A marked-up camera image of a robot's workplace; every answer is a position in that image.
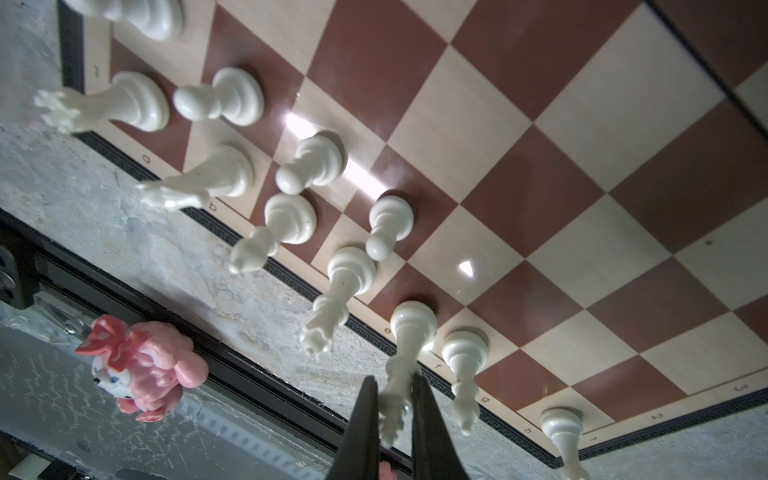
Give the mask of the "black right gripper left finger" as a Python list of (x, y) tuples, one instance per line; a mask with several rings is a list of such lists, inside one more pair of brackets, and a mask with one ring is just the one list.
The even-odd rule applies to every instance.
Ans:
[(378, 385), (373, 376), (362, 383), (326, 480), (379, 479)]

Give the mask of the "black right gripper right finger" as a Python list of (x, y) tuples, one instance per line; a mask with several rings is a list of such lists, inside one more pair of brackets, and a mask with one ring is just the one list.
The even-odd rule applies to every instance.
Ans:
[(413, 376), (412, 408), (413, 479), (468, 480), (429, 382), (421, 374)]

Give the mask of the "white chess piece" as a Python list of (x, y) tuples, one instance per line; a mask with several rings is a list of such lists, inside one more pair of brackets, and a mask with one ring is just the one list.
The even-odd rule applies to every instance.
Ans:
[(417, 358), (435, 339), (437, 328), (435, 313), (422, 302), (403, 302), (393, 312), (391, 330), (397, 351), (386, 362), (387, 384), (378, 397), (379, 438), (384, 448), (391, 448), (404, 429), (412, 410), (413, 377), (420, 371)]

